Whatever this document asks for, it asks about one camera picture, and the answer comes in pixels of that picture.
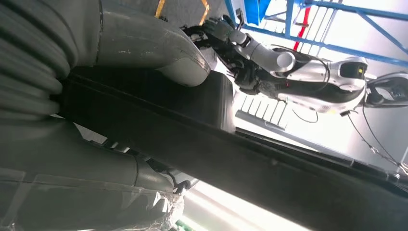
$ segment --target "black panel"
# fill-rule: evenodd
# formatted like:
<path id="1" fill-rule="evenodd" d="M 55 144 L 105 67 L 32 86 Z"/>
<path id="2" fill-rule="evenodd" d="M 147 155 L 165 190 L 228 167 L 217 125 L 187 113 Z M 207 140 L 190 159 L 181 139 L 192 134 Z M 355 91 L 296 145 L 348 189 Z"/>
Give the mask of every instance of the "black panel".
<path id="1" fill-rule="evenodd" d="M 407 192 L 392 175 L 261 144 L 86 78 L 64 86 L 64 117 L 279 216 L 313 230 L 406 230 Z"/>
<path id="2" fill-rule="evenodd" d="M 364 79 L 367 64 L 360 62 L 347 62 L 340 66 L 340 75 L 345 78 Z"/>

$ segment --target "plastic wrap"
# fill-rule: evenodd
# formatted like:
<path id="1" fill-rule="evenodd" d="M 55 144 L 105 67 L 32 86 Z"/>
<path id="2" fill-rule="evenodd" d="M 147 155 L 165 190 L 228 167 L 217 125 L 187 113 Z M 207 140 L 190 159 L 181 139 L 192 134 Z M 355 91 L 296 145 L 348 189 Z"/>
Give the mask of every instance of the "plastic wrap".
<path id="1" fill-rule="evenodd" d="M 0 231 L 166 231 L 181 195 L 0 168 Z"/>

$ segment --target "cable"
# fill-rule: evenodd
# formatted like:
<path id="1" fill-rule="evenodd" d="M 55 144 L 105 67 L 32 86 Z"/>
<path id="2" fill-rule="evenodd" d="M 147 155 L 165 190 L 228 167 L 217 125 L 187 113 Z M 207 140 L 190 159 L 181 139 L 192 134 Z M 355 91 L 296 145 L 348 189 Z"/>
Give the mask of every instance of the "cable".
<path id="1" fill-rule="evenodd" d="M 327 64 L 324 63 L 323 60 L 319 59 L 318 57 L 316 58 L 321 62 L 321 64 L 323 64 L 324 68 L 326 69 L 326 72 L 324 73 L 323 82 L 326 80 L 326 75 L 328 75 L 328 77 L 327 77 L 327 81 L 325 82 L 325 84 L 321 86 L 319 89 L 313 90 L 313 92 L 318 92 L 318 91 L 323 90 L 329 84 L 329 80 L 330 80 L 330 68 L 327 66 Z"/>
<path id="2" fill-rule="evenodd" d="M 397 162 L 387 151 L 387 154 L 389 155 L 389 157 L 384 156 L 382 153 L 380 153 L 378 151 L 378 149 L 376 149 L 375 147 L 373 147 L 370 143 L 368 143 L 368 141 L 363 137 L 363 135 L 360 133 L 360 131 L 358 131 L 357 127 L 355 126 L 353 120 L 351 119 L 350 115 L 347 115 L 348 118 L 350 119 L 351 124 L 353 125 L 354 129 L 356 130 L 356 132 L 359 134 L 359 136 L 361 137 L 361 139 L 368 145 L 368 147 L 371 149 L 371 151 L 375 154 L 378 154 L 380 157 L 386 159 L 387 161 L 389 161 L 391 164 L 397 166 L 398 168 L 400 168 L 407 176 L 408 176 L 408 166 L 405 164 L 402 164 L 400 162 Z"/>
<path id="3" fill-rule="evenodd" d="M 369 124 L 369 122 L 368 122 L 368 120 L 367 120 L 366 113 L 365 113 L 364 109 L 365 109 L 365 103 L 363 104 L 363 108 L 362 108 L 363 116 L 364 116 L 364 120 L 366 121 L 367 126 L 369 127 L 369 130 L 370 130 L 372 136 L 373 136 L 374 139 L 377 141 L 377 143 L 380 145 L 380 147 L 385 151 L 385 153 L 386 153 L 394 162 L 398 163 L 398 162 L 388 153 L 388 151 L 384 148 L 384 146 L 380 143 L 380 141 L 379 141 L 379 140 L 377 139 L 377 137 L 375 136 L 375 134 L 374 134 L 374 132 L 372 131 L 371 126 L 370 126 L 370 124 Z"/>
<path id="4" fill-rule="evenodd" d="M 292 109 L 292 111 L 293 111 L 293 113 L 299 118 L 299 119 L 301 119 L 301 120 L 303 120 L 303 121 L 305 121 L 305 122 L 307 122 L 307 123 L 309 123 L 309 124 L 315 124 L 315 123 L 317 123 L 318 121 L 319 121 L 319 115 L 318 115 L 318 112 L 316 112 L 316 121 L 309 121 L 309 120 L 305 120 L 305 119 L 303 119 L 302 117 L 300 117 L 295 111 L 294 111 L 294 109 Z"/>

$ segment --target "black wire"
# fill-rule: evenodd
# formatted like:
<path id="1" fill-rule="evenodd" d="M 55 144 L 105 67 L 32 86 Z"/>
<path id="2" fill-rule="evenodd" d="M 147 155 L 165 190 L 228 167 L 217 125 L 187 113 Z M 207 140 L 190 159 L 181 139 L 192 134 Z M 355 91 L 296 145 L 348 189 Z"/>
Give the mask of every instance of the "black wire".
<path id="1" fill-rule="evenodd" d="M 363 109 L 362 109 L 362 111 L 363 111 L 363 116 L 364 116 L 364 120 L 366 121 L 367 126 L 369 127 L 369 130 L 370 130 L 372 136 L 373 136 L 374 139 L 377 141 L 377 143 L 381 146 L 381 148 L 385 151 L 385 153 L 386 153 L 394 162 L 398 163 L 398 161 L 396 161 L 396 160 L 393 158 L 393 156 L 392 156 L 391 154 L 389 154 L 389 152 L 384 148 L 384 146 L 380 143 L 380 141 L 379 141 L 379 140 L 377 139 L 377 137 L 375 136 L 375 134 L 374 134 L 374 132 L 372 131 L 371 126 L 370 126 L 370 124 L 369 124 L 369 122 L 368 122 L 368 120 L 367 120 L 366 113 L 365 113 L 364 109 L 365 109 L 365 103 L 363 104 Z"/>
<path id="2" fill-rule="evenodd" d="M 319 115 L 318 115 L 318 112 L 316 112 L 316 111 L 315 111 L 316 112 L 316 121 L 305 120 L 302 117 L 300 117 L 293 109 L 292 109 L 292 111 L 299 119 L 301 119 L 301 120 L 303 120 L 303 121 L 305 121 L 305 122 L 307 122 L 309 124 L 315 124 L 315 123 L 317 123 L 319 121 Z"/>
<path id="3" fill-rule="evenodd" d="M 368 141 L 363 137 L 363 135 L 360 133 L 360 131 L 358 131 L 357 127 L 355 126 L 353 120 L 352 120 L 351 117 L 350 117 L 350 114 L 348 114 L 347 116 L 348 116 L 348 118 L 350 119 L 350 122 L 351 122 L 351 124 L 353 125 L 354 129 L 356 130 L 356 132 L 360 135 L 361 139 L 367 144 L 367 146 L 368 146 L 370 149 L 374 149 L 374 147 L 373 147 L 370 143 L 368 143 Z M 391 155 L 389 155 L 389 154 L 388 154 L 388 155 L 389 155 L 391 158 L 382 155 L 380 152 L 376 152 L 376 154 L 378 154 L 380 157 L 382 157 L 382 158 L 388 160 L 388 161 L 391 162 L 393 165 L 396 165 L 396 166 L 398 166 L 398 167 L 401 166 L 401 164 L 400 164 L 399 162 L 395 161 L 395 159 L 394 159 Z"/>
<path id="4" fill-rule="evenodd" d="M 326 79 L 326 75 L 328 75 L 328 77 L 327 77 L 327 81 L 325 82 L 325 84 L 324 84 L 323 86 L 321 86 L 319 89 L 314 90 L 313 92 L 318 92 L 318 91 L 323 90 L 323 89 L 329 84 L 329 80 L 330 80 L 330 68 L 327 66 L 327 64 L 324 63 L 323 60 L 321 60 L 321 59 L 319 59 L 319 58 L 317 58 L 317 59 L 321 62 L 321 64 L 323 64 L 324 68 L 326 69 L 326 72 L 324 73 L 323 82 L 324 82 L 324 80 Z"/>

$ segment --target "blue metal frame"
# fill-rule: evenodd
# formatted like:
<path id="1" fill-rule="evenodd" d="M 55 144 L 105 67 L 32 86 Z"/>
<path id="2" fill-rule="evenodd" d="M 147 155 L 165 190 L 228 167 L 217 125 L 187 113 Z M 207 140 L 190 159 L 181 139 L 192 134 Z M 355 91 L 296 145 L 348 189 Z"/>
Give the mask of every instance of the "blue metal frame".
<path id="1" fill-rule="evenodd" d="M 287 2 L 286 2 L 285 38 L 289 38 L 290 35 L 291 35 L 293 5 L 294 5 L 294 0 L 287 0 Z"/>
<path id="2" fill-rule="evenodd" d="M 285 21 L 285 33 L 277 33 L 265 29 L 261 29 L 258 27 L 253 27 L 253 26 L 248 26 L 244 25 L 243 28 L 252 30 L 255 32 L 267 34 L 267 35 L 272 35 L 276 36 L 279 38 L 284 38 L 284 39 L 290 39 L 293 41 L 298 41 L 298 42 L 303 42 L 303 43 L 308 43 L 311 45 L 316 45 L 319 47 L 324 47 L 329 50 L 333 51 L 338 51 L 354 56 L 360 56 L 360 57 L 365 57 L 368 59 L 384 62 L 384 63 L 389 63 L 389 64 L 394 64 L 394 65 L 399 65 L 403 66 L 405 68 L 408 68 L 408 61 L 405 60 L 400 60 L 400 59 L 395 59 L 383 55 L 377 55 L 373 53 L 368 53 L 364 51 L 358 51 L 346 47 L 341 47 L 341 46 L 336 46 L 336 45 L 331 45 L 331 44 L 326 44 L 323 42 L 317 42 L 313 40 L 308 40 L 305 38 L 299 38 L 295 36 L 290 35 L 290 29 L 292 26 L 292 16 L 293 16 L 293 5 L 296 3 L 298 4 L 299 0 L 287 0 L 287 12 L 286 12 L 286 21 Z M 235 18 L 235 13 L 234 9 L 231 4 L 231 0 L 225 0 L 225 3 L 227 5 L 227 10 L 232 18 Z M 367 8 L 361 8 L 361 7 L 354 7 L 354 6 L 347 6 L 339 3 L 333 3 L 333 2 L 327 2 L 327 1 L 316 1 L 316 0 L 303 0 L 303 4 L 310 6 L 310 5 L 316 5 L 316 6 L 321 6 L 321 7 L 327 7 L 327 8 L 332 8 L 335 10 L 342 10 L 346 12 L 352 12 L 352 13 L 357 13 L 359 14 L 364 20 L 366 20 L 370 25 L 372 25 L 375 29 L 377 29 L 381 34 L 383 34 L 387 39 L 389 39 L 393 44 L 395 44 L 399 49 L 401 49 L 403 52 L 408 54 L 408 49 L 405 47 L 403 44 L 401 44 L 396 38 L 394 38 L 392 35 L 390 35 L 386 30 L 384 30 L 381 26 L 376 24 L 373 20 L 371 20 L 368 15 L 372 16 L 377 16 L 377 17 L 383 17 L 383 18 L 390 18 L 390 19 L 397 19 L 397 20 L 403 20 L 403 21 L 408 21 L 408 15 L 407 14 L 401 14 L 401 13 L 394 13 L 394 12 L 387 12 L 387 11 L 379 11 L 379 10 L 373 10 L 373 9 L 367 9 Z"/>

